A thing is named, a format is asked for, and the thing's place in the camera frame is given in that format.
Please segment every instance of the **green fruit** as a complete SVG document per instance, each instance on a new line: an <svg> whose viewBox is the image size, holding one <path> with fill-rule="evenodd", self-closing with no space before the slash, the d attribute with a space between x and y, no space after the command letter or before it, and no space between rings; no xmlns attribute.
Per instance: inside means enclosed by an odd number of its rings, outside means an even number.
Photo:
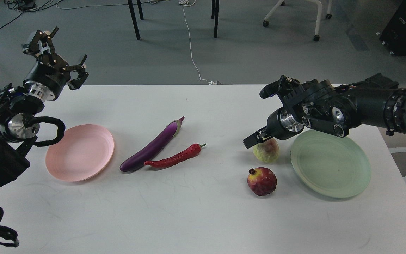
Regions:
<svg viewBox="0 0 406 254"><path fill-rule="evenodd" d="M277 140L271 138L264 143L256 144L253 147L253 154L257 159L264 163L272 163L276 161L280 155L280 148Z"/></svg>

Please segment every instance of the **silver metal joint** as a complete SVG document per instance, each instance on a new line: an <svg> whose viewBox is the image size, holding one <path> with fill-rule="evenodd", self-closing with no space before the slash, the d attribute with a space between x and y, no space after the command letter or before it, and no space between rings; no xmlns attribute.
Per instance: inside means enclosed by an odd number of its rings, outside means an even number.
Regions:
<svg viewBox="0 0 406 254"><path fill-rule="evenodd" d="M345 136L344 129L340 125L338 125L338 124L333 125L333 130L335 131L336 135L338 135L339 137Z"/></svg>
<svg viewBox="0 0 406 254"><path fill-rule="evenodd" d="M10 119L7 125L10 135L18 139L28 139L37 135L40 129L40 124L36 123L28 128L24 127L23 119L28 115L32 116L28 113L19 113Z"/></svg>
<svg viewBox="0 0 406 254"><path fill-rule="evenodd" d="M285 109L282 109L280 113L280 122L291 132L299 132L303 129L303 124L297 122L292 114L289 114Z"/></svg>
<svg viewBox="0 0 406 254"><path fill-rule="evenodd" d="M344 114L336 107L332 108L332 117L335 122L344 122Z"/></svg>
<svg viewBox="0 0 406 254"><path fill-rule="evenodd" d="M35 81L28 81L25 83L26 86L29 86L28 95L39 98L42 102L46 100L54 100L55 95L49 88Z"/></svg>

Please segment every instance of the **purple eggplant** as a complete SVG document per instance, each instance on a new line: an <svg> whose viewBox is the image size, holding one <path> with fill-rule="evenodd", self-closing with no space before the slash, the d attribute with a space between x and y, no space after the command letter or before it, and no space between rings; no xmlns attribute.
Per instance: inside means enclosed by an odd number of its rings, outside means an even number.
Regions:
<svg viewBox="0 0 406 254"><path fill-rule="evenodd" d="M138 151L135 155L126 159L121 165L123 172L134 172L144 166L145 161L151 161L169 142L175 137L181 128L184 117L174 120L147 146Z"/></svg>

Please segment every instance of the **gray floor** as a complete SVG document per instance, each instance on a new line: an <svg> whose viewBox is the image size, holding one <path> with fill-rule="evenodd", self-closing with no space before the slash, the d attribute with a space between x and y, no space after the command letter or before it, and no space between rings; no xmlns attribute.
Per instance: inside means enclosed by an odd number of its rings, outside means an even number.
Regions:
<svg viewBox="0 0 406 254"><path fill-rule="evenodd" d="M193 59L202 79L268 84L284 74L301 82L317 78L338 84L380 72L406 87L406 56L392 56L379 41L399 0L334 0L332 19L321 21L318 42L313 41L316 5L304 0L287 0L264 28L264 16L276 2L221 0L217 39L213 38L210 0L197 0L185 8ZM65 0L60 6L119 3L126 1ZM200 81L190 58L189 34L178 0L145 3L142 8L145 20L137 16L140 41L135 38L127 5L77 10L51 7L24 13L0 30L0 88L9 82L21 85L32 68L34 58L21 53L29 34L52 31L55 26L60 29L53 43L64 59L76 64L88 55L90 76L85 85L207 84ZM0 0L0 26L17 15ZM395 147L395 141L385 141ZM394 158L406 175L406 156Z"/></svg>

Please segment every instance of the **white cable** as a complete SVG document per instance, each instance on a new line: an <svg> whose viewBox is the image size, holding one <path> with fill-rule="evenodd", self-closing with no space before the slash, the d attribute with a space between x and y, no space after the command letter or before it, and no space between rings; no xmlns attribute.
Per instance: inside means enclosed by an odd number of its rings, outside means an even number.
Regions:
<svg viewBox="0 0 406 254"><path fill-rule="evenodd" d="M193 65L195 66L195 69L197 69L197 71L198 71L198 77L200 78L200 81L204 80L204 81L208 82L208 85L215 85L215 84L216 84L215 82L209 82L209 81L207 81L206 79L202 79L202 76L200 75L200 70L197 68L197 65L195 64L195 61L193 60L193 56L192 56L192 43L190 42L190 29L189 29L189 24L187 24L186 13L185 13L185 11L184 11L184 7L187 6L187 5L185 5L185 4L181 4L181 5L182 5L182 7L183 7L184 21L186 22L187 31L189 32L190 59L192 59L192 63L193 63Z"/></svg>
<svg viewBox="0 0 406 254"><path fill-rule="evenodd" d="M178 3L184 7L192 6L197 0L194 0L193 3L190 3L189 0L179 0Z"/></svg>

